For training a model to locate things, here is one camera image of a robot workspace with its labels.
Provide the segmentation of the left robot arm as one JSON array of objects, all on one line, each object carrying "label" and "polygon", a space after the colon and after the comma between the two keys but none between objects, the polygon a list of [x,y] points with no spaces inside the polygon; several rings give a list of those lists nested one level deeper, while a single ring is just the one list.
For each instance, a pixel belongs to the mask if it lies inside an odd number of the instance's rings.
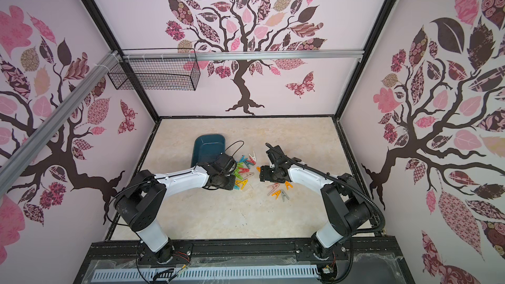
[{"label": "left robot arm", "polygon": [[179,172],[154,174],[143,170],[118,193],[114,209],[143,241],[156,262],[165,264],[172,260],[176,249],[157,221],[163,202],[191,189],[232,191],[237,165],[232,156],[222,153],[212,162],[199,162],[194,167]]}]

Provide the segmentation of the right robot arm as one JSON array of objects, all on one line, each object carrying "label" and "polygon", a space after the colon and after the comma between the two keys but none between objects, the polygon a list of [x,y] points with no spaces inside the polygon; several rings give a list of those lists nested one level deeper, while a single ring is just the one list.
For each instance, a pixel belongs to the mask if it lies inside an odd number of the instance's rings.
[{"label": "right robot arm", "polygon": [[270,165],[260,167],[261,182],[295,183],[322,197],[327,222],[311,237],[309,247],[315,257],[326,259],[354,235],[377,233],[385,227],[383,212],[351,174],[333,176],[290,158],[279,145],[266,146]]}]

